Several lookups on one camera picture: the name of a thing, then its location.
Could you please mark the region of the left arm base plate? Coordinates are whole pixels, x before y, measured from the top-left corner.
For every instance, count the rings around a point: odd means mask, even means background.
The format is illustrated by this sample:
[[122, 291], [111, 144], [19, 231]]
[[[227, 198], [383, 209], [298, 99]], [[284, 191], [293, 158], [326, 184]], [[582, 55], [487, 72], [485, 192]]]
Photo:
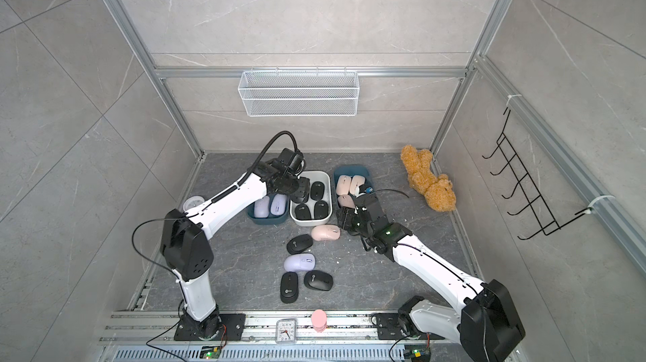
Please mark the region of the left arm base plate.
[[188, 314], [181, 316], [173, 335], [175, 341], [240, 341], [245, 328], [244, 313], [217, 314], [198, 322]]

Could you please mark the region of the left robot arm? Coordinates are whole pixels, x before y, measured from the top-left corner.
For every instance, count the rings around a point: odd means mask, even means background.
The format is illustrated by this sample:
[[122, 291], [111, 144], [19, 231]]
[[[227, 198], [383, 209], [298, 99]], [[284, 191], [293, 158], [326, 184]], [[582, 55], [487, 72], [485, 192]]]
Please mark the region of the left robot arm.
[[309, 199], [311, 182], [293, 133], [274, 135], [240, 179], [201, 205], [173, 209], [163, 223], [160, 254], [163, 269], [178, 280], [183, 297], [181, 325], [201, 340], [221, 335], [223, 323], [212, 295], [209, 270], [214, 261], [210, 239], [240, 212], [268, 194], [286, 195], [291, 202]]

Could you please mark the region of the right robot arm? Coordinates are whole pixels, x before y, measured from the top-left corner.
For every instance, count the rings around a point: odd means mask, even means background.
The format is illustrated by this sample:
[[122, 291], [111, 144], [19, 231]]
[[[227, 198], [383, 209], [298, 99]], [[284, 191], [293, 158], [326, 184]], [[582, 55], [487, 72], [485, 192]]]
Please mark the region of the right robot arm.
[[526, 331], [508, 289], [497, 280], [481, 281], [460, 270], [417, 237], [392, 222], [377, 195], [363, 193], [337, 212], [339, 227], [360, 237], [373, 250], [429, 285], [446, 302], [440, 306], [413, 296], [398, 311], [398, 325], [407, 338], [434, 334], [462, 346], [474, 361], [503, 361], [521, 343]]

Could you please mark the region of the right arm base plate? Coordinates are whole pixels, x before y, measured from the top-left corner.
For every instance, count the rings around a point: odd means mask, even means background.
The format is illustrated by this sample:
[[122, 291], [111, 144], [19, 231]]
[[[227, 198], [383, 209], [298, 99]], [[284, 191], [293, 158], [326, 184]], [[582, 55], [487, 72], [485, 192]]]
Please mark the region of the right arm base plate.
[[369, 318], [377, 329], [380, 340], [418, 339], [441, 340], [442, 336], [435, 333], [422, 333], [412, 323], [412, 319], [405, 313], [373, 313]]

